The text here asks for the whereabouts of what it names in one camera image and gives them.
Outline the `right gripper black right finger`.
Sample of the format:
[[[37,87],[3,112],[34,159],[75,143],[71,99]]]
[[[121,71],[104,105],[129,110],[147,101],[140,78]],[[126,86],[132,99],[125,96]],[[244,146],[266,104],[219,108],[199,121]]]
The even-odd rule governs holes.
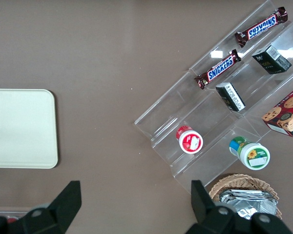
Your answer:
[[[216,206],[200,180],[191,182],[191,206],[197,222],[188,234],[250,234],[251,222],[232,209]]]

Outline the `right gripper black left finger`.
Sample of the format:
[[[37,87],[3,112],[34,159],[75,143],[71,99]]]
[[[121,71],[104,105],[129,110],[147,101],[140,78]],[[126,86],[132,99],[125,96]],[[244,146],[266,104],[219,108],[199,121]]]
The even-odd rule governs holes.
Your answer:
[[[21,219],[24,234],[64,234],[82,205],[81,184],[71,181],[47,206],[31,210]]]

